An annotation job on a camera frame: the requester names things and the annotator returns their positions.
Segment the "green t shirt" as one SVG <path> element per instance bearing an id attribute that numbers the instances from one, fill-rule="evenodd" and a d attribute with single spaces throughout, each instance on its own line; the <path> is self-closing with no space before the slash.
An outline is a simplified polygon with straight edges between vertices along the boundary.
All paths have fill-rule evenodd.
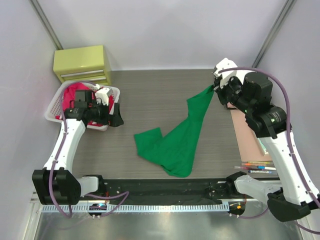
<path id="1" fill-rule="evenodd" d="M 165 136 L 159 127 L 134 135 L 137 155 L 170 176 L 188 177 L 193 169 L 203 121 L 214 95 L 212 86 L 187 99 L 187 117 Z"/>

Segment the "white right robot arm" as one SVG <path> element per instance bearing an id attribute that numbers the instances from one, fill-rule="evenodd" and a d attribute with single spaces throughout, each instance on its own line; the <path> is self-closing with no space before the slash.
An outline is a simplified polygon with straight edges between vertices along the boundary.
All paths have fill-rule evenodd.
<path id="1" fill-rule="evenodd" d="M 213 90 L 221 104 L 232 104 L 245 115 L 245 121 L 261 140 L 277 171 L 281 186 L 272 186 L 239 171 L 227 177 L 226 194 L 244 194 L 267 205 L 281 222 L 299 220 L 318 208 L 320 192 L 312 183 L 294 146 L 289 110 L 271 103 L 273 83 L 260 72 L 236 71 L 214 74 Z"/>

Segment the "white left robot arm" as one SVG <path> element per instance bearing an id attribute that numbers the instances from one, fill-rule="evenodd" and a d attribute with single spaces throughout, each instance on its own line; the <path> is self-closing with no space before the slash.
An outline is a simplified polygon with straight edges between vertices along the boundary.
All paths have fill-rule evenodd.
<path id="1" fill-rule="evenodd" d="M 78 144 L 89 123 L 106 127 L 123 125 L 118 93 L 114 87 L 76 90 L 75 99 L 63 110 L 60 134 L 48 161 L 32 174 L 33 185 L 43 205 L 76 205 L 87 194 L 95 200 L 104 198 L 106 187 L 101 175 L 76 178 L 72 168 Z"/>

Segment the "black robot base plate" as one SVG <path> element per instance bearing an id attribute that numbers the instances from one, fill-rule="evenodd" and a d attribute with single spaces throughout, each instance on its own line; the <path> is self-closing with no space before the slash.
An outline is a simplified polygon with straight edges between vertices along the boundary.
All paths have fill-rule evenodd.
<path id="1" fill-rule="evenodd" d="M 98 196 L 128 191 L 126 205 L 187 205 L 245 198 L 224 178 L 101 179 Z"/>

